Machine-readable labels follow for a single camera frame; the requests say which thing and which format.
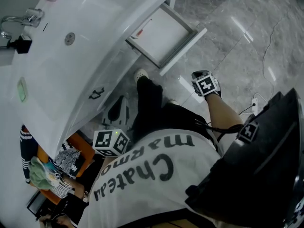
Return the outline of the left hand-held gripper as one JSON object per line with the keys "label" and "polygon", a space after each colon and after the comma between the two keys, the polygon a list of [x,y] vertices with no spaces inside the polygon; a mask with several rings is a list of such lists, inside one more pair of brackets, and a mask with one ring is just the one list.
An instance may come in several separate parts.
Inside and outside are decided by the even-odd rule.
{"label": "left hand-held gripper", "polygon": [[125,96],[120,96],[103,114],[104,129],[94,132],[93,149],[102,156],[120,156],[130,141],[126,132],[129,129],[129,104]]}

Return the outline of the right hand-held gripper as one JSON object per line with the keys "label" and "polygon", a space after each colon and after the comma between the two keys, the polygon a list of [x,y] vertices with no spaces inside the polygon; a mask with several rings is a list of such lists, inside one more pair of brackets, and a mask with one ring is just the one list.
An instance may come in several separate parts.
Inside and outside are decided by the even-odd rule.
{"label": "right hand-held gripper", "polygon": [[220,84],[210,71],[195,71],[191,76],[192,86],[198,96],[206,97],[210,94],[216,94],[221,97]]}

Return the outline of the white vanity drawer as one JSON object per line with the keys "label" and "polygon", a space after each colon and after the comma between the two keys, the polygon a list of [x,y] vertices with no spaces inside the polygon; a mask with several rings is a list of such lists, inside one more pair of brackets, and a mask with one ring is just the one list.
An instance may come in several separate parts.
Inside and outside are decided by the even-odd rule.
{"label": "white vanity drawer", "polygon": [[[137,32],[149,20],[142,34]],[[193,28],[174,9],[163,3],[126,40],[165,75],[175,63],[207,32]]]}

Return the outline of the person's right forearm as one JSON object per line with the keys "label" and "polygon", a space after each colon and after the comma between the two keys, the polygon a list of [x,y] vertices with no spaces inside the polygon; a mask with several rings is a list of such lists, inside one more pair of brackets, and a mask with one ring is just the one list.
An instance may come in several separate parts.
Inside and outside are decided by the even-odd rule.
{"label": "person's right forearm", "polygon": [[235,125],[243,124],[240,116],[218,95],[207,95],[205,100],[208,104],[212,127],[229,129]]}

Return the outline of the person's black trousers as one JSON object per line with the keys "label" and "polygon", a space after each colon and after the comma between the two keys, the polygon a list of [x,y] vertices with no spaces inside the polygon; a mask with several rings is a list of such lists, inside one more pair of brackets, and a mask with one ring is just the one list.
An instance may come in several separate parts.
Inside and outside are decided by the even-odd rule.
{"label": "person's black trousers", "polygon": [[211,139],[205,128],[195,124],[196,120],[206,123],[196,113],[176,104],[162,104],[163,88],[146,76],[137,81],[138,114],[133,123],[133,142],[140,141],[146,135],[159,130],[180,129],[199,133]]}

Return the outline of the orange stool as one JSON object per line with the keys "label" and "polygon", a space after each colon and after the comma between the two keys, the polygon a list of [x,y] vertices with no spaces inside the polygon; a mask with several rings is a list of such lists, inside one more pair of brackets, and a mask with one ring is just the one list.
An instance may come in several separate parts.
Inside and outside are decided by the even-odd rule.
{"label": "orange stool", "polygon": [[[81,152],[81,155],[84,157],[85,162],[82,165],[79,173],[77,174],[76,177],[71,177],[72,179],[76,179],[82,176],[83,172],[85,169],[89,167],[89,165],[93,161],[93,156],[95,155],[95,151],[93,148],[77,133],[73,134],[71,137],[69,137],[66,141],[63,142],[63,144],[59,147],[59,152],[75,148],[78,151]],[[61,182],[66,182],[62,179],[60,176],[64,172],[54,163],[54,159],[56,158],[51,158],[43,149],[40,147],[38,144],[38,153],[37,157],[46,165],[46,169],[49,172],[49,179],[52,181],[52,184],[56,187],[58,186]],[[52,193],[49,190],[40,190],[38,189],[49,201],[57,205],[62,199],[56,196],[54,193]]]}

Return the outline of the white vanity cabinet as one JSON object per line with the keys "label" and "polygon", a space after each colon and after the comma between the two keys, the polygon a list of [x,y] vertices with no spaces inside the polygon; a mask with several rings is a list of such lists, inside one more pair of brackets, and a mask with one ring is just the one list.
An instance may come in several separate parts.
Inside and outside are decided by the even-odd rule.
{"label": "white vanity cabinet", "polygon": [[[133,32],[163,3],[172,9],[176,0],[139,0],[131,14],[122,22],[122,29],[118,30],[119,39],[111,47],[109,53],[99,63],[75,104],[66,127],[65,138],[70,137],[80,127],[98,115],[104,103],[114,88],[139,57],[139,51],[127,43]],[[92,91],[104,87],[104,92],[96,100],[89,99]]]}

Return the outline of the black grey patterned pouch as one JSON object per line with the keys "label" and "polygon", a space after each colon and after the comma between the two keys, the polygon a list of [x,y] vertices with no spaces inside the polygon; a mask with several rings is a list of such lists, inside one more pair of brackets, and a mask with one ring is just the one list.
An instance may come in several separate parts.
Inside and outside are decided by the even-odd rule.
{"label": "black grey patterned pouch", "polygon": [[71,177],[77,176],[84,162],[85,159],[81,152],[75,148],[61,151],[54,159],[54,163],[62,172]]}

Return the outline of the red tipped stick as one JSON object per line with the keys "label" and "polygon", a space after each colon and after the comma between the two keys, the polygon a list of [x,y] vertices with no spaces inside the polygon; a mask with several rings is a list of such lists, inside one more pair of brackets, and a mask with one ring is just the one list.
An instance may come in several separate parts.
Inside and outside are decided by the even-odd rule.
{"label": "red tipped stick", "polygon": [[143,27],[137,32],[136,37],[139,37],[139,36],[142,34],[144,28],[145,28],[151,21],[152,21],[152,19],[149,19],[149,20],[143,25]]}

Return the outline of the chrome sink drain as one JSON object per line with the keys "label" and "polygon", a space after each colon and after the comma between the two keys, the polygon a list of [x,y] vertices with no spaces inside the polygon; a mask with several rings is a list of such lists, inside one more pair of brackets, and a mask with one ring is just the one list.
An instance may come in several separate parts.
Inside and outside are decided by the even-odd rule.
{"label": "chrome sink drain", "polygon": [[64,40],[64,43],[67,45],[67,46],[70,46],[74,43],[75,41],[75,34],[73,32],[70,32],[68,33],[66,36],[65,36],[65,40]]}

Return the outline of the green soap bar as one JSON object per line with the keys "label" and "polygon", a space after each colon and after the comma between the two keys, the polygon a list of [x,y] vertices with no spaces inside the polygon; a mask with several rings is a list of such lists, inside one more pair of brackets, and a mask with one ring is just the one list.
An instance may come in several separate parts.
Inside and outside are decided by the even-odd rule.
{"label": "green soap bar", "polygon": [[17,91],[21,102],[25,102],[28,98],[27,85],[24,77],[21,77],[17,83]]}

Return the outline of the green cloth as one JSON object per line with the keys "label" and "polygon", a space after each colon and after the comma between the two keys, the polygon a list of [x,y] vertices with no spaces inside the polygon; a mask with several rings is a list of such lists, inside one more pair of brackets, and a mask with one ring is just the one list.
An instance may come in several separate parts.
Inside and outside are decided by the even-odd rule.
{"label": "green cloth", "polygon": [[28,165],[30,181],[40,190],[49,190],[54,187],[49,179],[49,172],[37,156],[32,157]]}

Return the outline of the black bag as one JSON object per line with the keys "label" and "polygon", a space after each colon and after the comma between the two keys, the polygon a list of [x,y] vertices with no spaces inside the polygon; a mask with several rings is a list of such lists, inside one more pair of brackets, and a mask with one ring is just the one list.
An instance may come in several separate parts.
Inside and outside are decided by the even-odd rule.
{"label": "black bag", "polygon": [[249,118],[198,185],[194,211],[231,225],[288,228],[304,220],[304,114],[295,89]]}

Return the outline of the black soap dispenser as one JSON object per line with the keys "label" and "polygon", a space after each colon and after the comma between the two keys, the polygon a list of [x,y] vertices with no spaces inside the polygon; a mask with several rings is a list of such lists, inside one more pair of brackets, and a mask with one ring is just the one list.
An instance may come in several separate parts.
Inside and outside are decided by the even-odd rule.
{"label": "black soap dispenser", "polygon": [[0,46],[0,50],[15,50],[18,54],[27,54],[32,44],[29,36],[20,35],[14,41],[8,41],[6,46]]}

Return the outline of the chrome faucet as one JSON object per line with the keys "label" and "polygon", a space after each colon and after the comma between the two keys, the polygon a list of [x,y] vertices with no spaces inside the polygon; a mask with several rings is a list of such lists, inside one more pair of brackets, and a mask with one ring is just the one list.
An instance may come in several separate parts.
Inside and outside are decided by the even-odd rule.
{"label": "chrome faucet", "polygon": [[16,22],[23,26],[36,28],[39,26],[44,15],[45,13],[41,9],[28,8],[23,17],[5,16],[0,19],[0,35],[7,40],[12,39],[11,33],[6,31],[2,26],[5,22]]}

